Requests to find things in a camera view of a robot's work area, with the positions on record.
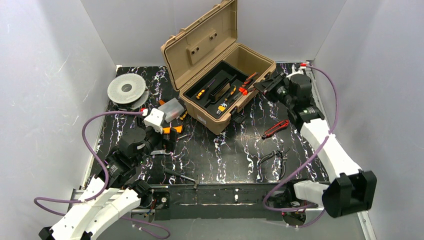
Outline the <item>small black hammer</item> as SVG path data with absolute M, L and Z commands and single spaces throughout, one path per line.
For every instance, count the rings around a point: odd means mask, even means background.
M 197 176 L 197 178 L 191 178 L 191 177 L 185 176 L 185 175 L 183 175 L 181 173 L 175 172 L 175 171 L 173 171 L 171 169 L 168 169 L 168 168 L 165 168 L 163 171 L 165 173 L 169 174 L 169 175 L 172 175 L 172 176 L 175 176 L 175 177 L 179 177 L 179 178 L 183 178 L 185 180 L 188 180 L 190 182 L 193 182 L 193 188 L 195 190 L 198 189 L 198 186 L 200 184 L 200 176 L 199 175 Z

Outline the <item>red needle nose pliers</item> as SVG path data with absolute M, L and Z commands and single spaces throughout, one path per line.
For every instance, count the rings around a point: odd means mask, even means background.
M 254 77 L 258 74 L 258 72 L 254 72 L 249 77 L 246 78 L 246 80 L 243 82 L 243 84 L 239 87 L 238 91 L 243 95 L 248 94 L 248 88 L 251 82 L 253 81 Z

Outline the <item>tan plastic tool box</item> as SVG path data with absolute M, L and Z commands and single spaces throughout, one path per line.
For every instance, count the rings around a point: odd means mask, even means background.
M 215 135 L 220 134 L 230 122 L 243 121 L 241 111 L 256 95 L 251 89 L 252 84 L 263 80 L 276 69 L 275 61 L 237 41 L 237 20 L 238 3 L 223 0 L 161 46 L 173 89 L 179 93 L 188 114 Z M 242 95 L 238 90 L 233 97 L 234 103 L 219 119 L 214 119 L 205 110 L 194 106 L 194 102 L 183 93 L 220 61 L 249 76 L 255 72 L 258 74 L 250 83 L 247 95 Z

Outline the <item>yellow hex key set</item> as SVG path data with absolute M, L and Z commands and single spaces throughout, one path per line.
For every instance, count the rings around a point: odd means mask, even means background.
M 216 114 L 218 116 L 222 115 L 227 109 L 228 109 L 229 105 L 225 102 L 221 103 L 218 108 L 217 108 L 217 112 Z

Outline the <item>long black yellow screwdriver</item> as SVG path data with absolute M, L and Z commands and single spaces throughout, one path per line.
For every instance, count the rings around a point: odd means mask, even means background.
M 205 86 L 203 89 L 201 89 L 198 94 L 196 95 L 196 99 L 200 100 L 204 97 L 207 90 L 209 90 L 210 86 L 215 82 L 216 79 L 213 79 L 207 86 Z

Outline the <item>red black utility knife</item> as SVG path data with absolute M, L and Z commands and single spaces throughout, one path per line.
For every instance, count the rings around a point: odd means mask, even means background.
M 276 133 L 278 133 L 278 132 L 280 132 L 282 130 L 285 130 L 289 125 L 290 125 L 290 121 L 288 119 L 284 119 L 284 120 L 276 123 L 272 127 L 268 128 L 266 131 L 264 131 L 264 133 L 262 134 L 261 138 L 263 140 L 268 139 L 268 138 L 271 138 Z

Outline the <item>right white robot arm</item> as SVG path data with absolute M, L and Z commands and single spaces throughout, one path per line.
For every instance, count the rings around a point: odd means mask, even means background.
M 332 218 L 370 210 L 377 177 L 371 170 L 362 170 L 340 145 L 315 105 L 312 80 L 304 74 L 286 77 L 282 73 L 253 86 L 271 102 L 286 106 L 289 122 L 314 150 L 307 162 L 319 158 L 329 179 L 329 184 L 295 179 L 296 170 L 274 187 L 285 187 L 284 192 L 270 192 L 264 197 L 266 208 L 288 213 L 303 209 L 302 205 L 293 207 L 293 202 L 306 203 L 307 207 L 322 206 Z

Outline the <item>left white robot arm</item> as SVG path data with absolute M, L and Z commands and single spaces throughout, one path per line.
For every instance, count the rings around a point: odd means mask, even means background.
M 43 227 L 38 236 L 42 240 L 96 240 L 106 229 L 118 220 L 143 224 L 142 220 L 127 214 L 139 207 L 153 195 L 153 188 L 139 179 L 129 184 L 123 192 L 119 187 L 110 186 L 111 177 L 104 163 L 101 164 L 104 178 L 94 176 L 79 198 L 74 200 L 35 197 L 33 202 L 41 209 L 61 219 L 55 224 Z M 70 204 L 66 213 L 57 212 L 41 202 Z

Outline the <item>black handled pliers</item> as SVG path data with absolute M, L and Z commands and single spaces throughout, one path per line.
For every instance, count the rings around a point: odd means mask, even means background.
M 262 165 L 267 164 L 267 162 L 272 161 L 271 165 L 271 173 L 274 177 L 276 177 L 279 181 L 283 179 L 283 177 L 286 174 L 286 163 L 288 160 L 288 152 L 287 151 L 280 151 L 280 150 L 273 150 L 271 153 L 266 154 L 262 158 L 258 160 L 257 163 L 257 170 L 258 175 L 261 178 L 264 178 L 266 176 L 266 173 L 262 173 Z

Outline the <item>small black yellow screwdriver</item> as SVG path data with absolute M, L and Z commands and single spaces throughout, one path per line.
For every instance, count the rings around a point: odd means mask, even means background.
M 229 98 L 235 93 L 235 91 L 237 90 L 237 86 L 233 85 L 230 87 L 230 89 L 228 90 L 228 92 L 225 94 L 224 96 L 224 102 L 227 102 L 229 100 Z

